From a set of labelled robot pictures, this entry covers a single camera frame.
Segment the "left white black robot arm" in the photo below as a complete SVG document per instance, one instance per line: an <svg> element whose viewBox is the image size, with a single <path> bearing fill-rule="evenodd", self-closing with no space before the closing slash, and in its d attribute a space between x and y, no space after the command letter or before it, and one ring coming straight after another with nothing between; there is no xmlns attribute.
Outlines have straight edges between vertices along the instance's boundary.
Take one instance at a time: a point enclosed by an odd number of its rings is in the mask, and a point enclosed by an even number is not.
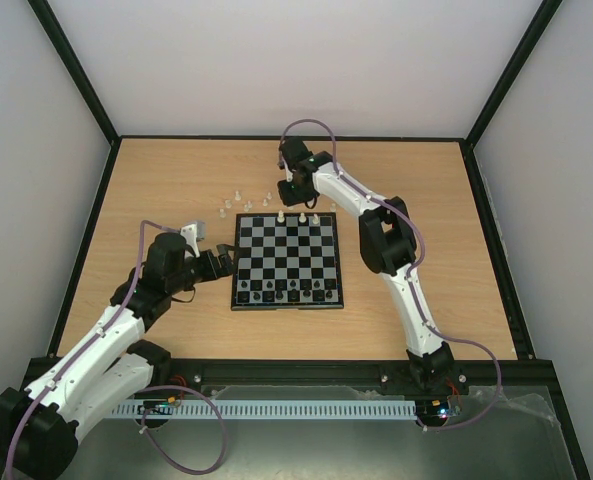
<svg viewBox="0 0 593 480"><path fill-rule="evenodd" d="M0 394L4 476L56 479L88 433L135 394L184 391L172 384L171 354L145 340L178 294L234 272L231 246L199 250L193 226L162 228L141 244L135 267L94 326L57 363L22 389Z"/></svg>

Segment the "black aluminium frame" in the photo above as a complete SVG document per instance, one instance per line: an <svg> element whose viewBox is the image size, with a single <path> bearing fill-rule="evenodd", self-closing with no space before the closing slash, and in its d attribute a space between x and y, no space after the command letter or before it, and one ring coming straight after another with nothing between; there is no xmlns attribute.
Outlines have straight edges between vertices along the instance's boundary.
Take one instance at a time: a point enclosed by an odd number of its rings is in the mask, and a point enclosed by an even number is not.
<svg viewBox="0 0 593 480"><path fill-rule="evenodd" d="M47 366L54 365L56 362L56 348L64 333L66 317L71 310L74 294L78 287L83 265L100 216L119 147L124 139L123 136L117 133L111 123L100 98L96 94L52 7L46 1L33 1L30 6L109 142L110 152L85 227L82 243L76 257L47 354L44 357L37 357L30 360L24 376L26 380L35 379L37 373L43 371ZM512 342L518 349L517 359L503 360L500 363L504 382L510 386L545 386L548 388L553 401L554 411L561 423L562 435L571 466L577 478L587 479L590 474L577 440L553 363L549 360L539 359L535 355L535 350L510 273L507 256L501 247L500 229L496 224L495 216L492 212L491 200L483 184L482 174L474 153L475 146L482 138L483 133L509 92L510 87L546 31L550 21L554 18L559 6L560 4L557 1L544 1L539 5L492 93L485 102L471 131L466 137L459 138L456 142L461 150L491 265L507 317ZM345 384L350 387L371 387L375 384L376 373L384 372L389 364L385 360L179 359L173 361L172 365L181 373L187 373L193 367L204 367L207 370L209 379L236 380L242 385L248 385L254 380L273 380L283 386L323 386L329 381L335 381L338 384Z"/></svg>

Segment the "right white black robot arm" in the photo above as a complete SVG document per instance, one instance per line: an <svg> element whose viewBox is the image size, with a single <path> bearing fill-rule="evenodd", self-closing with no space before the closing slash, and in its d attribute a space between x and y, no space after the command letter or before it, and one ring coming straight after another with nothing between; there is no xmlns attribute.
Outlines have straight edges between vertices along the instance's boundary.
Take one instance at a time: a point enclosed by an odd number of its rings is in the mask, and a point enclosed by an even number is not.
<svg viewBox="0 0 593 480"><path fill-rule="evenodd" d="M286 172L286 178L278 182L284 205L309 204L323 195L357 218L361 258L371 272L381 276L400 315L412 381L423 391L436 390L446 381L454 357L420 286L417 268L424 248L417 244L417 229L404 201L369 190L335 162L332 154L314 154L297 137L281 141L279 162Z"/></svg>

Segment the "black and white chessboard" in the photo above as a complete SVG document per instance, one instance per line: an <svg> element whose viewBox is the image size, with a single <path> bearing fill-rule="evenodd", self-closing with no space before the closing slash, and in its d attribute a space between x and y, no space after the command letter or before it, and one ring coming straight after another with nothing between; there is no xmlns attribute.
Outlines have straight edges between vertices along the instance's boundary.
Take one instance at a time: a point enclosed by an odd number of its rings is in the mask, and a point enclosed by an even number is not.
<svg viewBox="0 0 593 480"><path fill-rule="evenodd" d="M243 213L236 217L235 247L236 269L232 276L231 309L279 310L279 309L342 309L344 307L343 282L336 214L333 212L304 213L306 223L299 222L301 213L287 212L284 223L277 222L276 213ZM320 217L319 224L313 224L314 214ZM335 289L326 289L325 281L334 279ZM253 290L252 282L260 280L261 290ZM285 289L277 290L276 281L284 280ZM296 281L296 288L290 289L290 281ZM303 290L301 281L309 280L311 288ZM314 288L319 280L321 287ZM249 289L241 288L247 281ZM265 285L273 283L273 289ZM290 302L288 293L298 291L298 300ZM332 290L334 298L327 300L325 292ZM265 303L263 293L273 292L273 301ZM276 300L276 292L282 291L282 301ZM249 301L240 303L238 294L249 293ZM261 300L253 300L253 292L260 292Z"/></svg>

